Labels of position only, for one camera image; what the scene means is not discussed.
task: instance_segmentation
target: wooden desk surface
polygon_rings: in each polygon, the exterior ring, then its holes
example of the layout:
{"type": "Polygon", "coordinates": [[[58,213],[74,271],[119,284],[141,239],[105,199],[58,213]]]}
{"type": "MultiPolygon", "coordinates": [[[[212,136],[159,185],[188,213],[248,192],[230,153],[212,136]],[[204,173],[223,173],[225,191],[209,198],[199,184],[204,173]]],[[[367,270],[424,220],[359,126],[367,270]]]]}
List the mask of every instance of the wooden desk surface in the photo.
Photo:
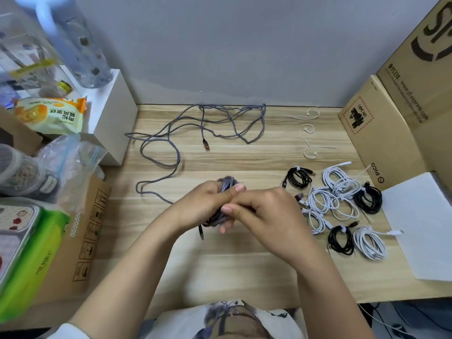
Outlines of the wooden desk surface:
{"type": "MultiPolygon", "coordinates": [[[[174,119],[184,106],[142,105],[139,109],[136,131],[155,133],[174,119]]],[[[295,165],[317,172],[313,184],[321,186],[321,171],[345,161],[352,164],[345,166],[344,170],[351,177],[357,176],[364,166],[338,119],[340,109],[318,109],[318,119],[300,121],[288,116],[302,117],[307,108],[267,107],[265,133],[261,139],[246,145],[238,138],[220,139],[206,133],[210,152],[202,146],[200,130],[187,126],[171,136],[182,156],[178,172],[173,178],[148,185],[144,190],[156,191],[176,201],[201,182],[226,175],[244,182],[249,189],[270,188],[278,186],[287,170],[295,165]],[[315,126],[313,134],[300,131],[305,122],[315,126]],[[302,137],[309,145],[335,146],[336,149],[319,148],[316,150],[317,159],[306,159],[303,152],[307,145],[302,137]]],[[[208,111],[207,116],[222,117],[215,111],[208,111]]],[[[238,128],[244,128],[257,116],[257,110],[242,116],[237,121],[238,128]]],[[[233,133],[230,124],[209,127],[219,133],[233,133]]],[[[247,137],[256,136],[259,130],[256,124],[247,137]]],[[[139,142],[131,142],[123,165],[105,169],[106,180],[113,185],[113,190],[91,271],[91,290],[115,266],[144,228],[168,207],[153,195],[135,192],[138,181],[156,179],[169,172],[142,158],[139,146],[139,142]]],[[[145,153],[167,163],[175,161],[174,149],[165,142],[149,144],[145,153]]],[[[356,178],[360,182],[370,180],[367,173],[356,178]]],[[[289,185],[287,189],[296,193],[289,185]]],[[[371,218],[375,230],[385,232],[390,229],[382,211],[371,218]]],[[[333,225],[338,224],[332,216],[329,220],[333,225]]],[[[364,216],[359,220],[361,224],[369,223],[364,216]]],[[[204,233],[204,241],[201,241],[197,229],[177,240],[147,317],[155,318],[162,311],[231,298],[243,298],[263,309],[298,306],[294,271],[268,253],[243,225],[236,224],[227,234],[211,228],[205,228],[204,233]]],[[[326,237],[327,233],[315,236],[318,244],[325,248],[326,237]]],[[[415,279],[397,240],[389,236],[383,240],[389,256],[380,262],[369,261],[358,253],[347,257],[331,251],[357,302],[452,296],[452,283],[415,279]]],[[[7,328],[64,322],[81,302],[79,299],[32,307],[25,317],[12,321],[7,328]]]]}

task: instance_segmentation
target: gray wall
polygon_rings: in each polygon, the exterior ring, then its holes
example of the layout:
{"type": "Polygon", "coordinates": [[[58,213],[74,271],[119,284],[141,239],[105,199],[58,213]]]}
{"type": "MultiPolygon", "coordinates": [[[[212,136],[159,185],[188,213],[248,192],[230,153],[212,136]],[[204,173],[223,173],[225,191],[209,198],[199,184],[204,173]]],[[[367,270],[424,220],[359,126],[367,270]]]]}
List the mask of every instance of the gray wall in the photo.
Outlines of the gray wall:
{"type": "Polygon", "coordinates": [[[438,0],[77,2],[137,103],[340,107],[438,0]]]}

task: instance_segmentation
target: person's left hand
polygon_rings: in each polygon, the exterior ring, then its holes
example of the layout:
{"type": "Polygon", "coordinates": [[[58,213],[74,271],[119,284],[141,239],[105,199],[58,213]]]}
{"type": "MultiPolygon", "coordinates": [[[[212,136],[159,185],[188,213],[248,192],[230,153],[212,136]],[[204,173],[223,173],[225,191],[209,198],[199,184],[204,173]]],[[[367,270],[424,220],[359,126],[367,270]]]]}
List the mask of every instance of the person's left hand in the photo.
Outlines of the person's left hand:
{"type": "MultiPolygon", "coordinates": [[[[223,183],[206,181],[190,191],[183,198],[169,206],[162,216],[170,217],[170,221],[178,226],[178,230],[187,231],[205,223],[224,204],[229,203],[236,195],[246,190],[243,183],[220,192],[223,183]]],[[[229,219],[220,225],[220,232],[232,227],[234,220],[229,219]]]]}

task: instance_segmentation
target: forearm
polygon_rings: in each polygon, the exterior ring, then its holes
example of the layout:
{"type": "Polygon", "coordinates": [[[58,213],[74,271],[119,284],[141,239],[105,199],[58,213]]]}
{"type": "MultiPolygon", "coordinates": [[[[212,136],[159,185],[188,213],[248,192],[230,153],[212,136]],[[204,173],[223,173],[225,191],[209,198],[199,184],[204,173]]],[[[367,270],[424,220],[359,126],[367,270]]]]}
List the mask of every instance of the forearm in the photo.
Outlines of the forearm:
{"type": "Polygon", "coordinates": [[[135,337],[177,238],[167,221],[162,214],[145,229],[71,324],[92,339],[135,337]]]}
{"type": "Polygon", "coordinates": [[[293,266],[312,339],[375,339],[331,257],[313,240],[293,266]]]}

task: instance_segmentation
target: orange and green snack package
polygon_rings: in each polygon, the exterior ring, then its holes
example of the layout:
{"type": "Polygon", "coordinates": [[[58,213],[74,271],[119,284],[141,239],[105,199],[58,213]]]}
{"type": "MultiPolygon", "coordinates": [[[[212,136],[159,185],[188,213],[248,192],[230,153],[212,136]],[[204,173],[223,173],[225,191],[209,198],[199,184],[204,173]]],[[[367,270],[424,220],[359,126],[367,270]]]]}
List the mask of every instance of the orange and green snack package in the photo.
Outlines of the orange and green snack package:
{"type": "Polygon", "coordinates": [[[27,97],[12,109],[16,118],[42,134],[79,133],[83,125],[86,98],[27,97]]]}

